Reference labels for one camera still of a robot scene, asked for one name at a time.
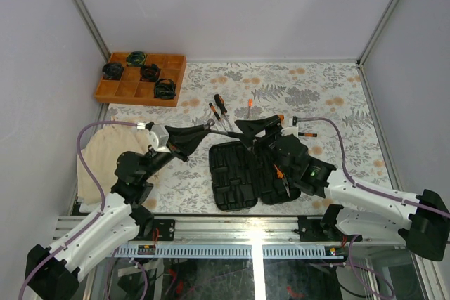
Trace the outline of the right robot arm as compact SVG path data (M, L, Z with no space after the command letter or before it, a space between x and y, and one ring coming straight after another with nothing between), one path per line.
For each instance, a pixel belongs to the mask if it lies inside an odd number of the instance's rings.
M321 235L329 240L362 237L404 245L414 254L441 261L449 239L449 210L431 190L405 193L352 178L345 166L309 153L295 128L279 115L239 120L227 143L210 148L210 173L216 205L243 209L245 199L273 205L301 195L329 198Z

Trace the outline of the steel claw hammer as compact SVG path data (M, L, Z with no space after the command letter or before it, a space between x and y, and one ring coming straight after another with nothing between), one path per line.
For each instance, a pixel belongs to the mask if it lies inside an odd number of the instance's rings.
M227 136L229 138L235 138L238 139L244 146L245 148L252 152L252 148L253 148L253 139L249 136L246 136L244 133L241 132L234 132L234 131L219 131L213 128L215 122L213 119L209 119L207 120L203 127L206 131L208 131L209 133L213 133L213 134L217 134L217 135L222 135L222 136Z

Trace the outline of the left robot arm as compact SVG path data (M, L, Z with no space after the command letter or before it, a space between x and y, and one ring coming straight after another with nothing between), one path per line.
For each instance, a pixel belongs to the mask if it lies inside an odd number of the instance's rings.
M154 216L143 206L153 189L148 179L173 159L187 161L209 133L205 126L147 125L150 150L126 151L117 158L117 182L100 206L48 247L27 255L24 286L41 299L70 299L82 280L119 246L148 239Z

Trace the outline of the black plastic tool case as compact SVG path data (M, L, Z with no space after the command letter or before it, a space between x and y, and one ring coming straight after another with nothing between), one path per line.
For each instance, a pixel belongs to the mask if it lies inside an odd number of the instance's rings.
M287 192L268 156L255 157L239 142L214 145L209 150L212 192L221 211L250 209L290 202L300 197L299 188Z

